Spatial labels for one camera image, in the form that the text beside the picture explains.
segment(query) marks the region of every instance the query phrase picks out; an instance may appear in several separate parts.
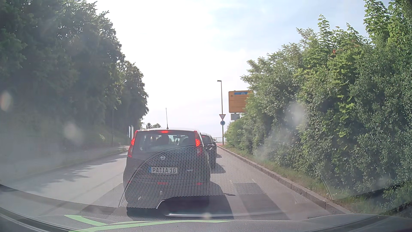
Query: road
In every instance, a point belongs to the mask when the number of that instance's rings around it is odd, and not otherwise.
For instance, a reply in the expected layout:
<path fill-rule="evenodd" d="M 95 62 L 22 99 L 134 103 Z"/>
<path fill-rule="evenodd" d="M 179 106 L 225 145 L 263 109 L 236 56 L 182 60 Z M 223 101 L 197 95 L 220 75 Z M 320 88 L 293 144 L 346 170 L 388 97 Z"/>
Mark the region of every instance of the road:
<path fill-rule="evenodd" d="M 97 213 L 104 214 L 105 218 L 120 217 L 125 220 L 124 217 L 133 217 L 126 213 L 125 208 L 118 207 L 123 193 L 125 163 L 126 153 L 123 153 L 5 183 L 5 186 L 18 191 L 9 189 L 0 192 L 0 207 L 30 217 Z M 211 197 L 203 215 L 224 217 L 231 214 L 234 219 L 302 220 L 330 214 L 221 148 L 218 148 L 217 163 L 211 182 L 215 192 L 221 194 Z M 290 196 L 295 198 L 296 203 L 290 201 Z M 178 204 L 179 207 L 184 205 L 182 202 Z M 172 213 L 182 212 L 170 207 Z M 156 217 L 165 217 L 156 213 Z M 145 211 L 144 216 L 136 217 L 147 219 L 149 214 Z"/>

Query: rear windshield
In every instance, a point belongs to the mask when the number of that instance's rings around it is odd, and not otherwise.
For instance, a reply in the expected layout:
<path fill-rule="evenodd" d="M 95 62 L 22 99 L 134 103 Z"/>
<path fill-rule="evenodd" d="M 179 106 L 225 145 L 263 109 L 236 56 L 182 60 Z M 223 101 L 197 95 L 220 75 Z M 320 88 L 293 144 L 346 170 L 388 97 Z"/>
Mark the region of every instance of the rear windshield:
<path fill-rule="evenodd" d="M 202 135 L 202 140 L 204 144 L 212 144 L 212 140 L 207 135 Z"/>
<path fill-rule="evenodd" d="M 195 145 L 194 132 L 184 130 L 139 131 L 133 153 L 161 152 L 168 149 Z"/>

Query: railing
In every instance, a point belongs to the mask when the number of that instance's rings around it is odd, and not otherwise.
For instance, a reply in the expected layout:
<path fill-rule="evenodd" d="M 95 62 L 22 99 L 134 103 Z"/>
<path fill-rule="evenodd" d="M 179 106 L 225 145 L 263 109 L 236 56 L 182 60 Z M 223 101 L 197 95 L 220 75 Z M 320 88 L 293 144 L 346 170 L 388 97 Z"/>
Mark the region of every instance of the railing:
<path fill-rule="evenodd" d="M 214 137 L 213 138 L 216 142 L 222 142 L 222 137 Z"/>

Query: taillight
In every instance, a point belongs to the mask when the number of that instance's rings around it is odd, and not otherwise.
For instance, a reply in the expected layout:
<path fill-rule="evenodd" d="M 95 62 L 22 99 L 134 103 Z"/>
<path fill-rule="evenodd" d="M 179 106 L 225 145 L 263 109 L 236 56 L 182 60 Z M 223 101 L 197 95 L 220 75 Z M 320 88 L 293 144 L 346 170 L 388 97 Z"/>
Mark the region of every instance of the taillight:
<path fill-rule="evenodd" d="M 134 140 L 136 139 L 137 130 L 134 132 L 133 139 L 130 141 L 129 150 L 127 151 L 127 157 L 131 158 L 131 154 L 133 153 L 133 146 Z"/>
<path fill-rule="evenodd" d="M 194 131 L 194 141 L 196 143 L 196 151 L 197 151 L 197 156 L 201 156 L 203 154 L 202 152 L 202 146 L 200 146 L 200 136 L 197 131 Z"/>

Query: dark hatchback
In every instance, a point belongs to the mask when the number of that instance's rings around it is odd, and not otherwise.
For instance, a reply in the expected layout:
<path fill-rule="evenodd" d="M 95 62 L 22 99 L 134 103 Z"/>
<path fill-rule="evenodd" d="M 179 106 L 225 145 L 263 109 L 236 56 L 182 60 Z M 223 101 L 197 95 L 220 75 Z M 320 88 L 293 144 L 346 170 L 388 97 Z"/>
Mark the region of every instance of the dark hatchback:
<path fill-rule="evenodd" d="M 210 164 L 216 166 L 216 158 L 218 156 L 218 146 L 213 140 L 213 137 L 210 134 L 201 133 L 203 143 L 205 144 L 207 150 L 209 151 Z"/>
<path fill-rule="evenodd" d="M 197 130 L 135 132 L 123 174 L 120 206 L 157 208 L 172 197 L 203 196 L 211 177 L 209 154 Z"/>

